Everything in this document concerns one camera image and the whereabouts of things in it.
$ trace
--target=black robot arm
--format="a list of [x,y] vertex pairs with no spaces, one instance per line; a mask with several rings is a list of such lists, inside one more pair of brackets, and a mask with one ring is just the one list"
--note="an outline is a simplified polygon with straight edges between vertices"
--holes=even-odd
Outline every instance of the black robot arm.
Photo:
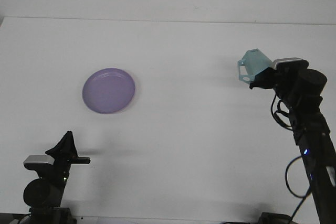
[[238,67],[244,65],[250,88],[274,89],[288,108],[296,145],[306,169],[316,210],[321,224],[336,223],[336,152],[330,130],[319,106],[327,78],[308,69],[308,62],[298,58],[270,60],[258,49],[248,51]]

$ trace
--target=cable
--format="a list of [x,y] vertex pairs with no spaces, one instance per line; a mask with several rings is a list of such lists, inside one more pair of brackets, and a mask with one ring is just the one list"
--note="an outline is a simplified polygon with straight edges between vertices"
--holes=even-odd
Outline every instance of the cable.
[[307,199],[307,197],[311,194],[311,190],[310,187],[308,188],[306,195],[301,199],[300,203],[298,204],[298,206],[296,207],[296,209],[294,210],[292,216],[290,217],[290,219],[288,220],[287,224],[290,224],[294,218],[294,216],[296,215],[296,213],[298,212],[298,210],[300,209],[300,207],[302,206],[303,202]]
[[281,126],[283,127],[284,129],[288,130],[288,131],[293,131],[293,129],[291,129],[290,125],[287,125],[279,116],[278,116],[278,113],[282,114],[283,116],[286,116],[288,117],[288,113],[283,111],[280,107],[280,104],[282,103],[282,100],[280,100],[278,102],[278,110],[276,110],[275,112],[273,111],[273,107],[274,107],[274,102],[275,102],[275,99],[277,97],[277,94],[275,93],[274,95],[274,98],[273,98],[273,101],[272,101],[272,104],[271,104],[271,115],[273,117],[273,119]]
[[303,202],[304,202],[304,201],[307,199],[307,197],[311,194],[310,186],[309,186],[309,188],[308,188],[308,190],[307,190],[307,192],[306,192],[305,195],[298,195],[298,194],[296,194],[296,193],[294,193],[294,192],[292,191],[292,189],[290,188],[289,183],[288,183],[288,170],[289,170],[290,166],[291,166],[295,161],[299,160],[300,158],[302,158],[302,156],[298,156],[298,157],[292,159],[292,161],[289,162],[289,164],[287,165],[287,167],[286,167],[286,171],[285,171],[285,182],[286,182],[287,189],[289,190],[289,192],[290,192],[293,196],[295,196],[295,197],[301,199],[300,203],[298,204],[298,206],[297,206],[296,209],[294,210],[294,212],[293,212],[292,216],[290,217],[290,219],[289,219],[289,221],[288,221],[287,224],[290,224],[290,223],[292,222],[294,216],[296,215],[296,213],[298,212],[298,210],[299,210],[300,207],[302,206]]
[[286,182],[287,189],[289,190],[289,192],[290,192],[294,197],[303,199],[303,198],[305,198],[306,195],[298,195],[298,194],[294,193],[293,190],[290,188],[289,183],[288,183],[288,170],[289,170],[290,166],[291,166],[295,161],[299,160],[300,158],[302,158],[302,156],[298,156],[298,157],[294,158],[294,159],[293,159],[291,162],[289,162],[289,164],[287,165],[286,170],[285,170],[285,182]]

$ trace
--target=black cable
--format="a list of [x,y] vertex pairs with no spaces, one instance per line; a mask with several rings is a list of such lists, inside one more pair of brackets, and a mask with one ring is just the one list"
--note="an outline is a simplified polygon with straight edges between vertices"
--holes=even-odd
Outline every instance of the black cable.
[[294,210],[292,216],[290,217],[289,221],[287,222],[287,224],[290,224],[294,218],[294,216],[296,215],[296,213],[298,212],[298,210],[300,209],[300,207],[302,206],[303,202],[308,198],[308,196],[311,194],[311,190],[310,187],[308,188],[306,195],[301,199],[300,203],[298,204],[298,206],[296,207],[296,209]]
[[299,160],[300,158],[302,158],[302,156],[298,156],[298,157],[292,159],[292,161],[289,162],[289,164],[287,165],[287,167],[286,167],[286,171],[285,171],[285,182],[286,182],[287,189],[290,191],[290,193],[291,193],[293,196],[295,196],[295,197],[301,199],[300,203],[297,205],[296,209],[294,210],[294,212],[293,212],[292,216],[290,217],[290,219],[289,219],[289,221],[288,221],[287,224],[290,224],[290,223],[292,222],[294,216],[296,215],[296,213],[298,212],[298,210],[299,210],[300,207],[302,206],[303,202],[304,202],[304,201],[307,199],[307,197],[311,194],[310,186],[309,186],[309,188],[308,188],[308,190],[307,190],[307,192],[306,192],[305,195],[298,195],[298,194],[296,194],[296,193],[294,193],[294,192],[292,191],[292,189],[290,188],[289,183],[288,183],[288,170],[289,170],[290,166],[291,166],[295,161]]
[[289,170],[290,166],[291,166],[295,161],[299,160],[300,158],[302,158],[302,156],[298,156],[298,157],[294,158],[294,159],[293,159],[291,162],[289,162],[289,164],[287,165],[286,170],[285,170],[285,182],[286,182],[287,189],[289,190],[289,192],[290,192],[294,197],[303,199],[303,198],[305,198],[306,195],[298,195],[298,194],[294,193],[293,190],[290,188],[289,183],[288,183],[288,170]]
[[293,129],[290,128],[290,125],[287,125],[283,120],[280,119],[280,117],[277,115],[278,113],[286,116],[286,114],[288,115],[288,113],[284,112],[281,110],[280,108],[280,103],[282,102],[281,100],[278,102],[278,110],[276,112],[273,111],[273,107],[274,107],[274,102],[275,99],[277,97],[277,94],[275,93],[272,104],[271,104],[271,115],[273,117],[273,119],[284,129],[288,130],[288,131],[293,131]]

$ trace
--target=purple plate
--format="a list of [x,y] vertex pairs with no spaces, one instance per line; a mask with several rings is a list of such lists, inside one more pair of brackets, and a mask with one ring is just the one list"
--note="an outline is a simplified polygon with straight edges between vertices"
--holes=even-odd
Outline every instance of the purple plate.
[[132,100],[132,77],[118,68],[105,68],[91,75],[83,87],[83,100],[89,109],[110,114],[125,108]]

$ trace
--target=light blue cup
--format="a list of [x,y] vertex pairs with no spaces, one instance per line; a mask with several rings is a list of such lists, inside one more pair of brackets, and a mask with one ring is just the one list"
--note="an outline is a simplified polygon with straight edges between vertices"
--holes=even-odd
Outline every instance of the light blue cup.
[[[250,84],[257,74],[272,66],[272,61],[259,49],[249,50],[244,57],[238,61],[238,73],[240,81]],[[241,67],[245,67],[247,74],[241,73]]]

